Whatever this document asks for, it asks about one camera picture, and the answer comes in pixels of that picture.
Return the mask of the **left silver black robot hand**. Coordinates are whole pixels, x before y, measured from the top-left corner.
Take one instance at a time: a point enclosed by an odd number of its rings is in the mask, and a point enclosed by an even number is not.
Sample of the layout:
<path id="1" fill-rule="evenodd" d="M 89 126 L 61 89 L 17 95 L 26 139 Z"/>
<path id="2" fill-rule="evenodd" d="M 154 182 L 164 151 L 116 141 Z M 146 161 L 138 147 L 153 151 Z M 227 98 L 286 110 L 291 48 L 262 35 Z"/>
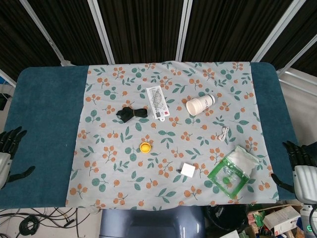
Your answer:
<path id="1" fill-rule="evenodd" d="M 7 183 L 14 182 L 28 177 L 34 170 L 35 166 L 29 167 L 26 171 L 19 174 L 11 174 L 10 168 L 12 161 L 17 152 L 21 139 L 26 135 L 27 130 L 22 131 L 19 126 L 8 132 L 0 134 L 0 188 L 3 189 Z"/>

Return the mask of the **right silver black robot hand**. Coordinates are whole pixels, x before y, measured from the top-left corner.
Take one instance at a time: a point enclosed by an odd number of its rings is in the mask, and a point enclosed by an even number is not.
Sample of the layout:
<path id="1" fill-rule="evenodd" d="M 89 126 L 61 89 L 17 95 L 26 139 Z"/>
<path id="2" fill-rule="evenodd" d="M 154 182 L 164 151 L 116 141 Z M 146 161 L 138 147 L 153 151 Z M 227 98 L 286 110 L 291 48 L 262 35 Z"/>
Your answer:
<path id="1" fill-rule="evenodd" d="M 295 194 L 304 204 L 317 202 L 317 143 L 298 146 L 291 141 L 282 143 L 291 164 L 293 185 L 282 182 L 277 175 L 271 177 L 277 186 Z"/>

